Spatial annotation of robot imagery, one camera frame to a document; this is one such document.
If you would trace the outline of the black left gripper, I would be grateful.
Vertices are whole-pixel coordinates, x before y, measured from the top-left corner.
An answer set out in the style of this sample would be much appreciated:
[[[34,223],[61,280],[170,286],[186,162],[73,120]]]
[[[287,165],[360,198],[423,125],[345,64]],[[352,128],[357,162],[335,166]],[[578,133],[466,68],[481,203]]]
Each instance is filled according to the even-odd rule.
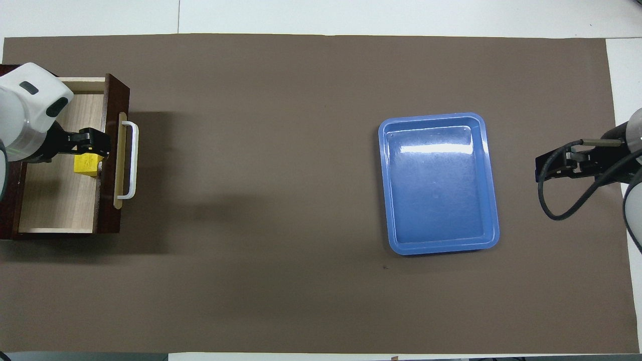
[[[53,129],[47,132],[42,145],[30,155],[30,163],[51,163],[58,154],[96,154],[108,157],[110,151],[110,135],[95,128],[83,128],[78,133]]]

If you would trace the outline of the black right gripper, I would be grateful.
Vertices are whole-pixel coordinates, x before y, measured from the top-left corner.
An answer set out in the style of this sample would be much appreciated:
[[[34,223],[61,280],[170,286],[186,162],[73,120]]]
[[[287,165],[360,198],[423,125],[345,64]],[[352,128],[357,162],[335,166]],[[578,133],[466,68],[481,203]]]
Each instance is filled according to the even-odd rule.
[[[546,164],[548,167],[544,172],[545,181],[567,176],[574,179],[598,177],[621,158],[623,158],[623,148],[593,148],[591,150],[558,148],[536,157],[536,182],[539,182],[541,172]],[[567,175],[568,162],[574,165],[569,175]]]

